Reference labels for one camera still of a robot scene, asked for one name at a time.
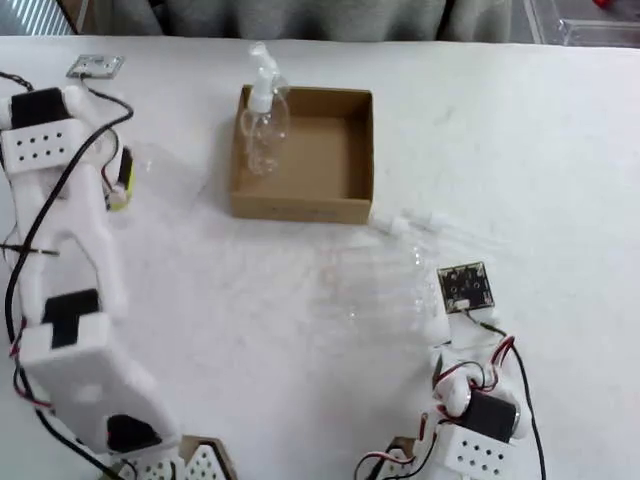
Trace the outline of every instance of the small circuit board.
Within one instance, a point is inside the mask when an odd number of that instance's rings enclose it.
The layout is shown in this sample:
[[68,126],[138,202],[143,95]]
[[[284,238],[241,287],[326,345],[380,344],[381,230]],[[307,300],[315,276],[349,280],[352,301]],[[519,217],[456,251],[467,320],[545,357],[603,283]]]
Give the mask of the small circuit board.
[[495,306],[483,262],[438,269],[447,313]]
[[119,55],[80,55],[67,72],[69,78],[114,78],[124,57]]

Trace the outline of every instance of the white tabletop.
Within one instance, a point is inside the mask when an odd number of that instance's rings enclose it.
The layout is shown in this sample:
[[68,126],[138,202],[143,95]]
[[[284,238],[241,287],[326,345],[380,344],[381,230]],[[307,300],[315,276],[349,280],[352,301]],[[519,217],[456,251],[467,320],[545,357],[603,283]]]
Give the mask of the white tabletop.
[[[631,478],[640,427],[640,52],[270,46],[291,84],[373,91],[377,207],[443,212],[508,240],[489,273],[503,327],[525,358],[550,478]],[[48,87],[68,83],[80,53],[127,57],[115,80],[96,86],[136,108],[120,130],[129,141],[184,168],[177,193],[146,210],[134,201],[117,224],[132,304],[123,338],[185,432],[221,438],[242,480],[350,478],[362,453],[415,434],[429,391],[426,348],[393,336],[367,344],[314,308],[319,248],[347,245],[365,227],[227,213],[230,122],[241,84],[253,80],[246,47],[3,38],[0,65]],[[0,82],[0,96],[14,92]],[[2,185],[6,231],[13,220]],[[0,370],[5,476],[93,478],[13,395],[8,359]],[[518,478],[537,479],[532,438],[522,445]]]

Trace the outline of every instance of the yellow component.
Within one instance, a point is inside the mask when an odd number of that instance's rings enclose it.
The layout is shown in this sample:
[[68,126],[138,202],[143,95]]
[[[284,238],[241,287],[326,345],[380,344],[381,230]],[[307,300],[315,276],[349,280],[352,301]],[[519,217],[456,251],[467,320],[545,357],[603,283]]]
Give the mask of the yellow component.
[[127,205],[129,205],[129,202],[131,201],[131,197],[133,197],[133,185],[135,184],[135,180],[136,180],[136,175],[135,175],[135,171],[134,168],[131,168],[131,174],[129,175],[129,179],[127,181],[127,185],[125,188],[125,198],[122,199],[121,201],[116,200],[116,196],[113,196],[113,200],[111,200],[111,211],[112,212],[119,212],[120,210],[124,210]]

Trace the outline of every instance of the spray bottle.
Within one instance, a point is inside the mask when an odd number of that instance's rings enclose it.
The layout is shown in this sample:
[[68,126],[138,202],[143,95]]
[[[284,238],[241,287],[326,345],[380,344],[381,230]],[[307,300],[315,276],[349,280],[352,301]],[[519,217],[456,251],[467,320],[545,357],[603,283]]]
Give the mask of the spray bottle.
[[264,43],[253,44],[249,54],[258,65],[258,78],[240,125],[249,170],[256,175],[266,175],[278,167],[282,144],[289,133],[287,84]]

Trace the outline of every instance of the brown cardboard box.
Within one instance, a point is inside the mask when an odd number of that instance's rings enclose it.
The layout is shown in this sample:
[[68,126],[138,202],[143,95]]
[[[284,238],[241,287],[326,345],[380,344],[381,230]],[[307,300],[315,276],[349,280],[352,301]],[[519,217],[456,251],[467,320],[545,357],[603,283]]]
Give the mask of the brown cardboard box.
[[291,88],[291,126],[276,171],[257,176],[247,167],[240,116],[231,165],[231,211],[236,217],[298,222],[367,223],[373,200],[371,92]]

